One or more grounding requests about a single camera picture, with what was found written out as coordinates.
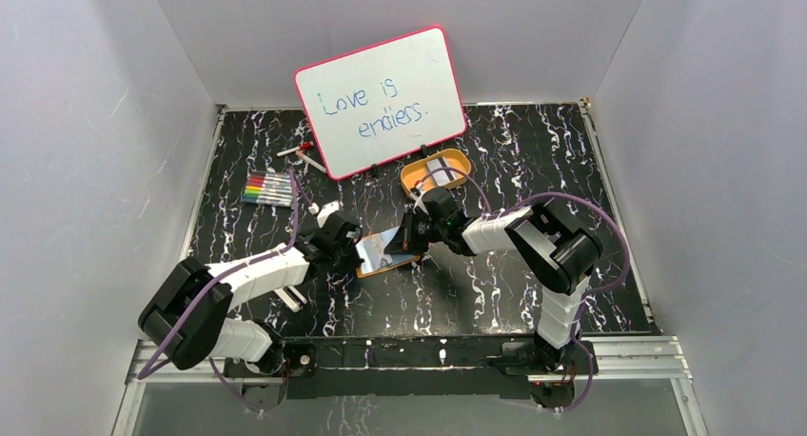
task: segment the red marker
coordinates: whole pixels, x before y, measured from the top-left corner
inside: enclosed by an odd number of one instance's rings
[[[289,153],[294,153],[297,150],[308,150],[308,149],[311,149],[313,147],[314,147],[314,143],[312,143],[310,141],[306,141],[306,142],[302,143],[300,146],[298,146],[296,148],[281,150],[280,152],[278,152],[278,157],[288,155]]]

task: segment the gray wall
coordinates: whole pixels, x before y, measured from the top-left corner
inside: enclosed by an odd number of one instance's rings
[[[109,434],[215,108],[156,0],[0,0],[0,434]]]
[[[807,0],[643,0],[594,97],[712,434],[804,434]]]
[[[445,27],[465,102],[593,95],[640,0],[159,0],[213,100],[299,107],[295,69]]]

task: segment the whiteboard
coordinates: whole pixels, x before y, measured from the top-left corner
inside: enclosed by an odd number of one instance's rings
[[[298,69],[294,82],[332,179],[465,132],[440,27]]]

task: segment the red whiteboard frame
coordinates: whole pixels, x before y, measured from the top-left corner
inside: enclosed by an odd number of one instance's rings
[[[424,31],[429,31],[429,30],[433,30],[433,29],[438,29],[443,34],[443,40],[445,41],[445,50],[448,52],[448,65],[451,68],[451,75],[452,75],[452,77],[454,77],[454,87],[457,89],[457,98],[460,100],[460,113],[464,116],[465,111],[463,110],[463,97],[460,95],[460,84],[457,83],[457,72],[454,70],[454,59],[451,57],[451,48],[448,46],[448,36],[445,34],[445,29],[443,27],[441,27],[440,25],[432,25],[430,27],[426,27],[425,29],[412,31],[410,33],[404,34],[402,36],[398,36],[396,38],[387,39],[386,41],[382,41],[380,43],[373,44],[372,46],[367,46],[366,48],[356,49],[356,50],[350,51],[348,53],[344,53],[344,54],[338,55],[336,57],[328,58],[327,60],[323,60],[322,62],[317,62],[317,63],[315,63],[313,65],[308,65],[308,66],[302,67],[302,68],[297,69],[296,71],[294,71],[294,87],[297,89],[297,95],[300,97],[300,103],[303,104],[303,110],[305,111],[305,118],[308,119],[308,125],[311,127],[311,131],[314,134],[314,141],[316,141],[316,143],[317,143],[317,149],[320,148],[320,140],[319,140],[319,138],[317,138],[317,129],[314,128],[314,122],[311,120],[310,115],[308,115],[308,107],[305,105],[305,101],[303,100],[303,93],[300,92],[300,85],[297,84],[297,75],[300,72],[305,71],[306,69],[319,67],[320,65],[330,63],[330,62],[332,62],[334,60],[339,60],[341,58],[349,57],[350,55],[354,55],[354,54],[359,53],[359,52],[364,52],[365,50],[374,49],[374,48],[377,48],[378,46],[383,46],[384,44],[389,44],[389,43],[398,41],[400,39],[408,38],[410,36],[414,36],[416,34],[423,33]],[[453,139],[453,138],[456,138],[457,136],[462,135],[463,133],[465,133],[468,130],[468,122],[467,121],[463,121],[463,122],[465,123],[465,127],[459,133],[453,134],[451,136],[448,136],[446,138],[440,139],[440,140],[435,141],[433,143],[428,143],[426,145],[428,147],[431,147],[431,146],[437,145],[439,143],[448,141],[449,139]],[[381,165],[383,165],[385,163],[389,163],[389,162],[391,162],[393,160],[398,160],[399,158],[405,157],[406,155],[409,155],[411,153],[417,152],[418,150],[420,150],[420,148],[412,149],[410,151],[402,153],[401,155],[387,158],[386,160],[384,160],[382,162],[379,162],[376,165],[381,166]],[[327,169],[328,177],[330,177],[331,179],[333,179],[335,181],[341,181],[341,180],[346,179],[346,178],[348,178],[348,177],[350,177],[352,175],[358,174],[360,172],[367,171],[368,169],[372,168],[372,166],[369,166],[369,167],[366,167],[366,168],[357,169],[355,172],[351,172],[349,174],[346,174],[346,175],[344,175],[342,177],[337,178],[337,177],[333,177],[333,174],[330,173],[330,168],[328,167],[328,164],[327,164],[327,161],[326,161],[325,158],[323,158],[323,163],[325,163],[325,168]]]

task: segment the marble tabletop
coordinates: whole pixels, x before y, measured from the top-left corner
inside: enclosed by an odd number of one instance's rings
[[[532,193],[559,190],[612,212],[577,104],[473,106],[465,113],[467,132],[429,151],[464,152],[494,208],[511,206]],[[316,203],[338,199],[364,234],[397,226],[407,200],[400,170],[421,156],[383,165],[378,177],[365,172],[340,182],[293,154],[275,156],[311,138],[298,109],[226,112],[189,253],[203,263],[222,262],[287,241],[291,209],[241,201],[252,170],[294,168]],[[309,154],[320,159],[316,151]],[[472,185],[457,188],[456,196],[469,214],[481,212]],[[619,244],[607,225],[585,208],[568,208],[605,245],[591,279],[592,287],[600,287],[620,273]],[[316,224],[305,209],[301,215],[303,228]],[[310,301],[300,312],[292,312],[273,294],[253,299],[236,312],[269,322],[289,337],[524,334],[535,329],[541,316],[541,286],[516,252],[468,258],[433,245],[421,264],[364,279],[323,273],[298,289]],[[633,273],[620,290],[585,303],[583,332],[650,329]]]

